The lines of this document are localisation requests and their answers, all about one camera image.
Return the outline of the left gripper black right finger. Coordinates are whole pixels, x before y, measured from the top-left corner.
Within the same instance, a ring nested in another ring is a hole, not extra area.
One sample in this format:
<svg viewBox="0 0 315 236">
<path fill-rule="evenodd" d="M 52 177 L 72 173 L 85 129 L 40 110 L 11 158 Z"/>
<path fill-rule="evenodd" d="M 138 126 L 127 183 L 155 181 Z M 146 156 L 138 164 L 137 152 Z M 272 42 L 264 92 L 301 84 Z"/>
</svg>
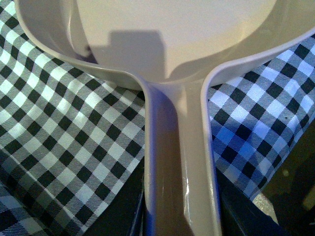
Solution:
<svg viewBox="0 0 315 236">
<path fill-rule="evenodd" d="M 283 228 L 216 170 L 224 236 L 282 236 Z"/>
</svg>

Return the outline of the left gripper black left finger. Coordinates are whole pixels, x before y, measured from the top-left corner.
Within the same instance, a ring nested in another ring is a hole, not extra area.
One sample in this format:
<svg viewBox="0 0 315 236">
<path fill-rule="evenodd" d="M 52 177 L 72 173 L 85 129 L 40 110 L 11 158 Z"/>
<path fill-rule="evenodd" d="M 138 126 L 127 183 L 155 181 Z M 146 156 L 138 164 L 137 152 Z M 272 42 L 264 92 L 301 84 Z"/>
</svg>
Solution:
<svg viewBox="0 0 315 236">
<path fill-rule="evenodd" d="M 86 236 L 141 236 L 144 161 L 140 161 L 109 207 L 84 233 Z"/>
</svg>

